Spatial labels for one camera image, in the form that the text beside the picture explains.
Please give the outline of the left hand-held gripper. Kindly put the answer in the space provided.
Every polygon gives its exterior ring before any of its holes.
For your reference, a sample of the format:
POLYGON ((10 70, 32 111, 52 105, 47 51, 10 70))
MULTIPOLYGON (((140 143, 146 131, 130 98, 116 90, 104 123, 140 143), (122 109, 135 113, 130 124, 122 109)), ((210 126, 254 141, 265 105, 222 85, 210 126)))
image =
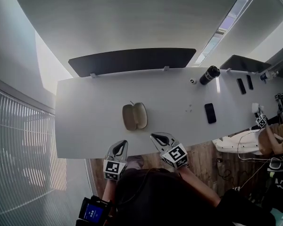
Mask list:
POLYGON ((127 140, 121 140, 111 145, 107 152, 107 157, 118 157, 104 159, 103 161, 103 175, 107 180, 118 181, 127 167, 127 140))

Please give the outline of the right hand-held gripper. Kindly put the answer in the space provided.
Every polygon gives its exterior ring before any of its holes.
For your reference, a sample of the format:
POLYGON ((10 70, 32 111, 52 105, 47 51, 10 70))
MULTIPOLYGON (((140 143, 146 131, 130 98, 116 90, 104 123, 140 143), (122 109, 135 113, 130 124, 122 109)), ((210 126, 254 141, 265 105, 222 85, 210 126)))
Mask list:
POLYGON ((163 152, 164 145, 175 145, 175 147, 168 149, 160 155, 161 159, 165 163, 175 169, 178 169, 187 163, 187 151, 171 134, 165 132, 154 132, 151 133, 150 139, 160 153, 163 152))

